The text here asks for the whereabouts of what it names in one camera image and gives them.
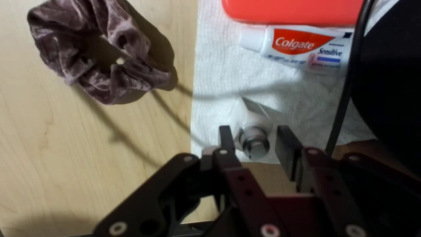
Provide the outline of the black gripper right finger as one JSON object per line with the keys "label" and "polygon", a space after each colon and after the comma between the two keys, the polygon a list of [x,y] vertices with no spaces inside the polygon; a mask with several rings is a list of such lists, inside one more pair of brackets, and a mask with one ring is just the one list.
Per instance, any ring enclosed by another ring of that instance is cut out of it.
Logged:
{"label": "black gripper right finger", "polygon": [[276,127],[275,154],[283,166],[287,177],[294,181],[297,177],[298,158],[302,143],[287,125]]}

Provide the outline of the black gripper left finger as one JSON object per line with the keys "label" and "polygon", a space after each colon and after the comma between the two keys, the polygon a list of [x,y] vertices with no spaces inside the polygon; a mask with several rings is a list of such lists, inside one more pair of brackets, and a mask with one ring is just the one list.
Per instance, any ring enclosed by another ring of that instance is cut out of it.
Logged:
{"label": "black gripper left finger", "polygon": [[217,162],[221,168],[234,168],[239,166],[229,125],[219,126],[219,150],[217,151]]}

